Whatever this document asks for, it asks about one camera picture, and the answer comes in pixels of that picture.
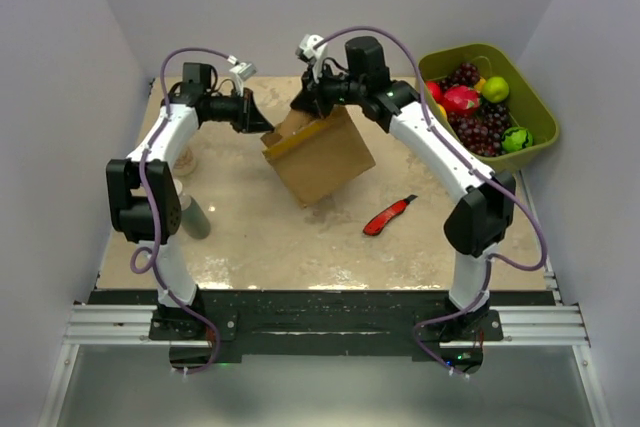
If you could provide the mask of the brown cardboard express box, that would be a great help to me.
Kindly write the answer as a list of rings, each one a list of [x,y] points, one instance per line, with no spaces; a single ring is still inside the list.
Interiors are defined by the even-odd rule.
[[[376,165],[348,110],[312,119],[291,110],[261,137],[263,156],[302,208],[312,206]]]

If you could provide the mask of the red black utility knife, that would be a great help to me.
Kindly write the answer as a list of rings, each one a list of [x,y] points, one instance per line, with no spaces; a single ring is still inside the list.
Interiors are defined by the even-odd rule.
[[[369,237],[381,234],[385,227],[396,217],[402,215],[407,206],[410,205],[417,196],[411,194],[403,199],[394,202],[383,211],[374,216],[362,229],[362,233]]]

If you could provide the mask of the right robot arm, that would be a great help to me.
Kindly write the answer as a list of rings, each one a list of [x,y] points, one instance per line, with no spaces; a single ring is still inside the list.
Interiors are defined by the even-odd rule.
[[[305,35],[296,55],[307,69],[291,106],[325,117],[336,106],[358,105],[367,119],[403,143],[437,176],[455,203],[444,223],[455,266],[443,318],[452,337],[469,339],[481,327],[476,310],[489,298],[489,257],[513,221],[515,179],[507,172],[495,173],[471,155],[422,105],[411,85],[391,78],[376,38],[352,38],[345,52],[347,68],[335,73],[326,63],[325,40]]]

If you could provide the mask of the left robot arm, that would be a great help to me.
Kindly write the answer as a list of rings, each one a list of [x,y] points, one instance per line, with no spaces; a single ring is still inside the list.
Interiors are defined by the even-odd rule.
[[[244,86],[255,73],[253,64],[235,63],[230,69],[233,88],[222,94],[214,87],[213,66],[185,63],[181,81],[166,92],[146,137],[126,158],[112,159],[106,166],[112,226],[136,246],[131,270],[154,273],[158,301],[178,308],[171,325],[185,339],[205,332],[207,315],[192,305],[198,287],[175,239],[182,210],[174,165],[205,122],[227,123],[242,134],[273,130],[258,110],[253,91]]]

